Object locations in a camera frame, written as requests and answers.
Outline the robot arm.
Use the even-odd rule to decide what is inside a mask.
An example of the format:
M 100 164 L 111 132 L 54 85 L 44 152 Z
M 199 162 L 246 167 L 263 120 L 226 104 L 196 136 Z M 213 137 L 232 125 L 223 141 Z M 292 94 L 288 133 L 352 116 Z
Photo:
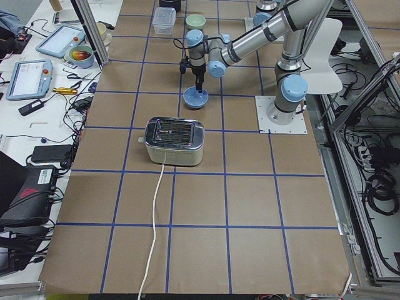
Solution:
M 283 38 L 275 66 L 279 91 L 274 105 L 277 111 L 292 114 L 300 100 L 287 96 L 281 89 L 287 81 L 300 75 L 302 60 L 331 5 L 331 1 L 258 1 L 252 29 L 236 39 L 227 34 L 208 36 L 200 29 L 189 30 L 186 34 L 188 55 L 181 61 L 180 72 L 191 68 L 196 80 L 194 86 L 184 91 L 185 104 L 198 109 L 207 103 L 209 94 L 203 88 L 206 73 L 221 78 L 229 66 Z
M 258 26 L 268 20 L 281 5 L 280 0 L 259 0 L 256 4 L 256 13 L 253 16 L 253 25 Z

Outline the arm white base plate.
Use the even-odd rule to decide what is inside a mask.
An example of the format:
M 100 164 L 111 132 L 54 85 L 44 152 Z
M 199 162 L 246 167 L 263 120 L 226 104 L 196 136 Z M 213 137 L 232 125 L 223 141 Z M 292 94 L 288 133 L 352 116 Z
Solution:
M 259 26 L 263 21 L 266 19 L 264 17 L 254 16 L 254 17 L 245 17 L 244 24 L 246 32 L 250 31 L 251 29 Z
M 281 112 L 275 96 L 255 96 L 257 121 L 261 134 L 307 134 L 301 103 L 293 112 Z

